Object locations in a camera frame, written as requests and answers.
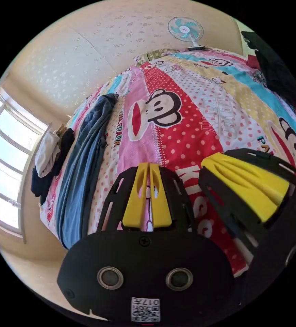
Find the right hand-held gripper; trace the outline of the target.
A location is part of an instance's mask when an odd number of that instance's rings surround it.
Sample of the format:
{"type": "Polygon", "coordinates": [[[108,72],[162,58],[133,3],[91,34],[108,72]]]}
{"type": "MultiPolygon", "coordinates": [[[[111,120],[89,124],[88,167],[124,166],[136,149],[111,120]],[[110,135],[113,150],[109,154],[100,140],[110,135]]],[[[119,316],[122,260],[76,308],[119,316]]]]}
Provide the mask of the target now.
{"type": "Polygon", "coordinates": [[[214,153],[198,184],[232,236],[252,255],[241,303],[265,291],[296,252],[296,168],[247,148],[214,153]]]}

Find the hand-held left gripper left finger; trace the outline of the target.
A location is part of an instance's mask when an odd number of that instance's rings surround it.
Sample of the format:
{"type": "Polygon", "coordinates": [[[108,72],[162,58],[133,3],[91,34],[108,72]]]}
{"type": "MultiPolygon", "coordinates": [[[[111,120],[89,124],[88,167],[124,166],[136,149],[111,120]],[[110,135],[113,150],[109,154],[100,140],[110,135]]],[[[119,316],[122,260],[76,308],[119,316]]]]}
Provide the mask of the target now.
{"type": "Polygon", "coordinates": [[[142,227],[146,206],[148,163],[138,165],[122,219],[124,227],[142,227]]]}

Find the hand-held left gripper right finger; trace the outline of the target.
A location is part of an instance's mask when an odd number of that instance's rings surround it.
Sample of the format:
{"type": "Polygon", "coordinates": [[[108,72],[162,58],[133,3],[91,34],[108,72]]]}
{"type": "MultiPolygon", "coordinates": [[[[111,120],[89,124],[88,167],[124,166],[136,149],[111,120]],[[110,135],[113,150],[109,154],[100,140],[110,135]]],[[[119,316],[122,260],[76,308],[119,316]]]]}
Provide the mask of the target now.
{"type": "Polygon", "coordinates": [[[168,228],[172,224],[168,201],[158,164],[149,164],[152,223],[154,228],[168,228]]]}

